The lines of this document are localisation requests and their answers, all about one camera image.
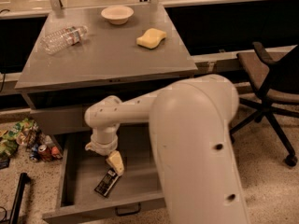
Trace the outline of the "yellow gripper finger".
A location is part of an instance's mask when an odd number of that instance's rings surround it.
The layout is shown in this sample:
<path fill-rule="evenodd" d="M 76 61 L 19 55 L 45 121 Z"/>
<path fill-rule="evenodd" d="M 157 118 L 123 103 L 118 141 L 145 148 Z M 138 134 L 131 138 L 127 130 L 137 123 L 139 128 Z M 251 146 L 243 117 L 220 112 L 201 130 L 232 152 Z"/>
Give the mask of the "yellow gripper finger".
<path fill-rule="evenodd" d="M 107 163 L 116 172 L 118 176 L 123 175 L 124 165 L 123 165 L 121 154 L 118 150 L 114 150 L 108 155 Z"/>

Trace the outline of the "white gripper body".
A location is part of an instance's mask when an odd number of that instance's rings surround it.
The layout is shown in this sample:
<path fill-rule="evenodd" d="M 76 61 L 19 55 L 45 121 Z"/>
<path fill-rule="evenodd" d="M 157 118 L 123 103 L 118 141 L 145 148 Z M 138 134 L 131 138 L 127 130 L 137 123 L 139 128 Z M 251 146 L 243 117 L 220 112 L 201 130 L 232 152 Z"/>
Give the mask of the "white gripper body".
<path fill-rule="evenodd" d="M 118 147 L 118 138 L 114 138 L 110 143 L 102 144 L 97 142 L 93 137 L 91 141 L 85 146 L 86 151 L 93 151 L 102 156 L 110 155 Z"/>

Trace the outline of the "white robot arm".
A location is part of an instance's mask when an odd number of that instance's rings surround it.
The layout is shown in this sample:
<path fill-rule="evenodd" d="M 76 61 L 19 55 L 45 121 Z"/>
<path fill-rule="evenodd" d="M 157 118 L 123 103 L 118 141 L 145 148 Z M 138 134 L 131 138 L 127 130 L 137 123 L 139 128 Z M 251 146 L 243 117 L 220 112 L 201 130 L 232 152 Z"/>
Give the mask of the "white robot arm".
<path fill-rule="evenodd" d="M 177 81 L 127 102 L 90 106 L 89 150 L 108 155 L 122 123 L 146 122 L 172 224 L 250 224 L 229 124 L 238 109 L 234 84 L 219 75 Z"/>

